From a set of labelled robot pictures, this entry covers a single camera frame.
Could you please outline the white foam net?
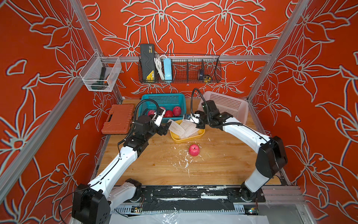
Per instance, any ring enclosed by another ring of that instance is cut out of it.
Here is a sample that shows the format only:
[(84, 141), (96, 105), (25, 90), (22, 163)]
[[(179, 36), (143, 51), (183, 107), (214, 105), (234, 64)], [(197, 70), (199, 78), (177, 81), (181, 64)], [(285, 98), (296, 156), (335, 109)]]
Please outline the white foam net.
[(168, 123), (170, 123), (169, 130), (172, 133), (176, 134), (179, 137), (182, 137), (184, 135), (185, 130), (182, 126), (180, 126), (180, 124), (178, 124), (176, 121), (172, 119), (170, 119)]
[(188, 121), (188, 120), (182, 120), (180, 126), (186, 131), (187, 129), (189, 128), (196, 128), (196, 124), (191, 122), (191, 121)]
[(198, 131), (199, 129), (196, 127), (195, 124), (192, 124), (191, 126), (189, 126), (184, 133), (182, 134), (182, 138), (189, 138), (189, 137), (193, 137), (193, 136), (197, 136), (198, 135)]

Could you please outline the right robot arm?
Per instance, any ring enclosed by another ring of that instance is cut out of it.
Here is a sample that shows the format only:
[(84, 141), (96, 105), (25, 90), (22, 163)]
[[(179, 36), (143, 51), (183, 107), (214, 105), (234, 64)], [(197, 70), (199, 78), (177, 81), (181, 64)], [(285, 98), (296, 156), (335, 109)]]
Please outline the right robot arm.
[(246, 202), (256, 198), (257, 192), (273, 176), (288, 163), (287, 154), (283, 140), (277, 136), (269, 137), (259, 133), (241, 123), (233, 115), (219, 109), (213, 100), (206, 100), (199, 89), (195, 88), (191, 94), (193, 101), (194, 94), (198, 93), (203, 100), (203, 111), (191, 111), (184, 118), (196, 125), (199, 129), (204, 129), (207, 125), (211, 128), (220, 129), (238, 138), (249, 146), (256, 154), (255, 170), (240, 186), (239, 196)]

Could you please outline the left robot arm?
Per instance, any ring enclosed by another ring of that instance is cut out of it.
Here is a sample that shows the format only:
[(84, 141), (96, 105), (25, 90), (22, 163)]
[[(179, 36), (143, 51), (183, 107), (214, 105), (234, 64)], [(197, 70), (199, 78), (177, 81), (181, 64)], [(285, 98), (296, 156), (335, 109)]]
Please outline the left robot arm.
[[(139, 107), (151, 102), (156, 106), (153, 116), (141, 115)], [(133, 126), (128, 135), (118, 143), (121, 148), (112, 162), (88, 184), (80, 184), (73, 192), (71, 216), (83, 224), (107, 224), (110, 222), (111, 212), (127, 200), (141, 199), (140, 182), (128, 179), (115, 188), (115, 184), (148, 147), (149, 140), (156, 134), (166, 135), (169, 125), (161, 125), (165, 109), (152, 99), (140, 101), (133, 115)]]

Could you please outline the yellow plastic tray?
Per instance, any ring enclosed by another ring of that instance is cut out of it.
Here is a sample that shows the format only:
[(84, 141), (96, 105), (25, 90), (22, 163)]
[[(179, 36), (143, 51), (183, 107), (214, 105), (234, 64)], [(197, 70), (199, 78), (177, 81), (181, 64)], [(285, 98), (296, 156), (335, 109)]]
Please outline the yellow plastic tray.
[[(178, 124), (181, 124), (181, 120), (177, 120), (176, 121)], [(178, 143), (178, 144), (180, 144), (180, 143), (185, 143), (185, 142), (189, 142), (189, 141), (193, 141), (193, 140), (196, 140), (196, 139), (198, 139), (198, 138), (201, 138), (203, 135), (204, 135), (204, 133), (205, 133), (205, 129), (199, 129), (199, 131), (198, 131), (198, 135), (197, 136), (193, 136), (193, 137), (189, 137), (189, 138), (182, 138), (182, 137), (179, 137), (179, 136), (177, 136), (176, 134), (174, 134), (174, 133), (172, 133), (171, 131), (170, 131), (170, 135), (171, 135), (171, 138), (172, 138), (172, 140), (175, 142), (175, 143)]]

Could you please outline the teal plastic basket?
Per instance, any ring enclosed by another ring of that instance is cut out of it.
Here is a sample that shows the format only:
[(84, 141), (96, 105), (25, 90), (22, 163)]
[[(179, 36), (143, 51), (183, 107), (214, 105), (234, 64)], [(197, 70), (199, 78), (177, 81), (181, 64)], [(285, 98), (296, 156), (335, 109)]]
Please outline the teal plastic basket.
[[(152, 99), (157, 102), (161, 107), (164, 107), (167, 111), (172, 111), (174, 113), (175, 107), (180, 107), (181, 113), (179, 116), (171, 117), (173, 120), (182, 120), (184, 114), (186, 113), (186, 99), (185, 96), (181, 93), (157, 93), (157, 94), (145, 94), (141, 98)], [(156, 105), (152, 102), (144, 102), (138, 110), (138, 115), (142, 115), (144, 112), (148, 114), (149, 110), (156, 110)]]

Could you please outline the pink plastic basket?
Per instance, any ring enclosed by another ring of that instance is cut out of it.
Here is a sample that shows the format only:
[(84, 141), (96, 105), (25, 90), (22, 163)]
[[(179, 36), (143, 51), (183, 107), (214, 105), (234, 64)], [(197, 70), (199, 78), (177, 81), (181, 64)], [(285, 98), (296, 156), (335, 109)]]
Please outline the pink plastic basket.
[(213, 100), (220, 113), (227, 112), (246, 125), (249, 112), (247, 101), (213, 91), (205, 92), (203, 97), (206, 101)]

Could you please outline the yellow tape measure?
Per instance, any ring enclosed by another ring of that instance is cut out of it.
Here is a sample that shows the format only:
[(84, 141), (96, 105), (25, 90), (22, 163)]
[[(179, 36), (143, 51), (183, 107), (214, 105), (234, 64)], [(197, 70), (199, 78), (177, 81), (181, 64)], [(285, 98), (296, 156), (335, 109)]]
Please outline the yellow tape measure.
[(210, 83), (212, 81), (212, 78), (210, 76), (204, 76), (204, 82)]

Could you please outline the orange tool case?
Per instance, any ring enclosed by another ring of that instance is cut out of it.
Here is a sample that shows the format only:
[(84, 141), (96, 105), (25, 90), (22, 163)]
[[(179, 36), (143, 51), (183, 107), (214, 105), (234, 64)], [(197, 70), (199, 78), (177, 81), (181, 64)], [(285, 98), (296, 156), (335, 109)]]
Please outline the orange tool case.
[(102, 134), (128, 134), (134, 113), (133, 104), (113, 105), (103, 124)]

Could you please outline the light blue power bank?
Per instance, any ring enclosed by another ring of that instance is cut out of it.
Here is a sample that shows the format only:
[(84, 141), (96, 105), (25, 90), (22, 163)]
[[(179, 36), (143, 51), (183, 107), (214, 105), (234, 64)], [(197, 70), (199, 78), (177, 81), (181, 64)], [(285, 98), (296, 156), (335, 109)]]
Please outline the light blue power bank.
[(170, 58), (163, 59), (165, 81), (172, 82), (172, 63)]

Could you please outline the black rectangular device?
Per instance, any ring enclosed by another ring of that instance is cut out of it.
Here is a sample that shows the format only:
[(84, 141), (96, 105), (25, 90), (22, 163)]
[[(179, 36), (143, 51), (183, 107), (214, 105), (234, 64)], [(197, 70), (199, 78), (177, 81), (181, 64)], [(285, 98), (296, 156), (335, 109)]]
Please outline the black rectangular device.
[(155, 51), (153, 44), (141, 44), (141, 66), (143, 80), (146, 82), (154, 82), (156, 80), (156, 67), (155, 67)]

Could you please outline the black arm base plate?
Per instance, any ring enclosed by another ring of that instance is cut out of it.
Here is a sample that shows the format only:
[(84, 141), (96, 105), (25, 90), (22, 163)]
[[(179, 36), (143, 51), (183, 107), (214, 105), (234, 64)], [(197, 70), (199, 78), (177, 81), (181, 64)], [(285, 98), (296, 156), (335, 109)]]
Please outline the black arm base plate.
[(133, 203), (151, 203), (155, 200), (228, 200), (243, 203), (239, 197), (240, 186), (236, 185), (145, 185), (142, 186), (141, 197)]

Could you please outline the clear acrylic wall box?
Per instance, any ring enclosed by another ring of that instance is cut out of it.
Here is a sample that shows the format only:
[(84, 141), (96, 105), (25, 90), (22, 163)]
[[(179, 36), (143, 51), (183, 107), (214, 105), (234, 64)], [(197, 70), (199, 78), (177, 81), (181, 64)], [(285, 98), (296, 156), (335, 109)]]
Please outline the clear acrylic wall box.
[(118, 57), (102, 57), (97, 52), (91, 56), (80, 71), (80, 77), (89, 91), (95, 91), (91, 89), (91, 85), (99, 80), (102, 67), (106, 67), (104, 78), (108, 86), (104, 90), (96, 91), (112, 92), (117, 78), (122, 71), (121, 61)]

